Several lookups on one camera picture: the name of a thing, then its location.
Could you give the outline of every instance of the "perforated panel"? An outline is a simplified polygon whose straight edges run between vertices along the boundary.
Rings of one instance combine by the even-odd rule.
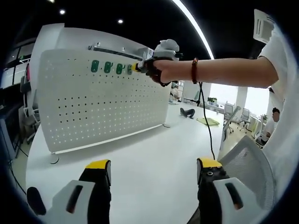
[[[170,85],[131,72],[137,62],[88,50],[42,54],[38,104],[51,152],[102,142],[165,122]]]

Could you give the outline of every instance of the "ceiling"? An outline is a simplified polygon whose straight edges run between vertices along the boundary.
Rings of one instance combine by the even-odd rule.
[[[95,29],[126,37],[152,49],[162,39],[174,39],[184,54],[209,59],[192,24],[171,0],[41,0],[19,41],[35,37],[42,25],[64,22],[66,27]],[[254,58],[262,43],[253,39],[254,8],[260,5],[227,1],[182,0],[201,27],[215,58]]]

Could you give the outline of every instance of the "white device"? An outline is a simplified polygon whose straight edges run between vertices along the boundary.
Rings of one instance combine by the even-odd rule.
[[[257,41],[268,43],[274,29],[274,23],[274,20],[268,14],[255,9],[253,38]]]

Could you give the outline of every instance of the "black cable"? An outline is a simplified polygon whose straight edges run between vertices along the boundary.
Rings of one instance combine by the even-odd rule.
[[[10,159],[10,153],[9,153],[9,149],[8,149],[7,143],[6,143],[6,141],[5,141],[5,136],[4,136],[4,133],[3,133],[3,131],[2,131],[2,128],[0,128],[0,129],[1,129],[2,136],[3,136],[3,140],[4,140],[5,145],[6,145],[7,153],[8,153],[9,159]],[[22,188],[22,186],[20,185],[20,183],[18,182],[17,178],[16,178],[15,175],[14,175],[13,167],[11,166],[11,163],[10,163],[10,162],[8,162],[8,167],[9,167],[9,169],[10,169],[10,171],[11,171],[13,177],[14,177],[15,182],[19,185],[19,187],[21,188],[21,190],[22,190],[22,191],[24,192],[24,194],[26,195],[26,191]]]
[[[28,155],[27,155],[27,154],[26,154],[26,153],[25,153],[25,152],[24,152],[24,151],[21,149],[21,147],[20,147],[20,146],[18,146],[18,145],[16,145],[16,146],[19,148],[19,150],[21,150],[21,152],[22,152],[22,153],[24,153],[24,155],[25,155],[25,156],[27,156],[27,157],[28,157]]]
[[[209,134],[210,134],[211,151],[212,151],[212,154],[213,154],[213,159],[215,160],[215,155],[214,155],[213,146],[212,146],[212,134],[211,134],[211,129],[210,129],[209,123],[208,123],[208,121],[207,121],[207,119],[206,119],[205,98],[204,98],[204,93],[203,93],[203,91],[202,91],[202,82],[199,82],[199,86],[200,86],[199,97],[200,97],[200,94],[201,94],[201,96],[202,96],[203,108],[204,108],[204,117],[205,117],[206,125],[207,125],[207,128],[209,129]]]

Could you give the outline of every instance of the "hole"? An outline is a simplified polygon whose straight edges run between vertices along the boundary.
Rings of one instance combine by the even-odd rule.
[[[235,209],[236,210],[241,209],[243,207],[243,202],[235,186],[232,183],[227,183],[225,184],[225,186],[227,187],[228,192],[233,200]]]

